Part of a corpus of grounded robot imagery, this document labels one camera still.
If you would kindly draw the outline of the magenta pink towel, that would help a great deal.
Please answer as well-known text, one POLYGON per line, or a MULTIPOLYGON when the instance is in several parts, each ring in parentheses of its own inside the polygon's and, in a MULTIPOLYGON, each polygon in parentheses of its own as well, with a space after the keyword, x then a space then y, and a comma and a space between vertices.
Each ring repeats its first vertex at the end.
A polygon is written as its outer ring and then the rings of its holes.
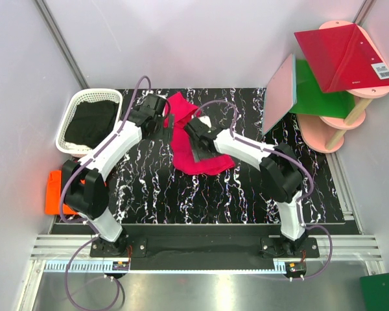
POLYGON ((199 162, 195 161, 189 136, 183 127, 191 120, 198 108, 188 102, 180 92, 170 96, 167 100, 171 105, 171 114, 174 115, 171 148, 173 151, 172 162, 175 169, 192 176, 199 174, 216 176, 233 168, 235 163, 228 155, 220 155, 199 162))

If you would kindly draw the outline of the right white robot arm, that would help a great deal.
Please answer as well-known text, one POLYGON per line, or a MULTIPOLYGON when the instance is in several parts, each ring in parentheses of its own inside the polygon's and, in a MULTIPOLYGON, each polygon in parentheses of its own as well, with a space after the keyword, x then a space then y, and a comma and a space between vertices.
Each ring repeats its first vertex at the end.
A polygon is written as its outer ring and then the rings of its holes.
POLYGON ((184 126, 194 158, 228 155, 260 171, 264 194, 276 202, 281 222, 280 237, 263 250, 271 257, 297 257, 305 248, 307 233, 302 205, 305 170, 286 144, 259 143, 235 133, 231 128, 211 127, 198 117, 184 126))

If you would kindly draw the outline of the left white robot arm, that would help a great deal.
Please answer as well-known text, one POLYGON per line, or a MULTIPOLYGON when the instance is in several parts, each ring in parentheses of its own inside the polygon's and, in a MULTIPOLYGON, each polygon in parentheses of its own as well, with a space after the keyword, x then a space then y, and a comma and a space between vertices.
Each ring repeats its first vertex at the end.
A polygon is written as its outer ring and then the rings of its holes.
POLYGON ((149 93, 143 103, 129 107, 123 120, 88 155, 62 167, 60 202, 76 212, 95 233, 92 245, 107 257, 127 252, 127 234, 110 212, 106 180, 114 166, 143 140, 170 142, 174 120, 169 101, 149 93))

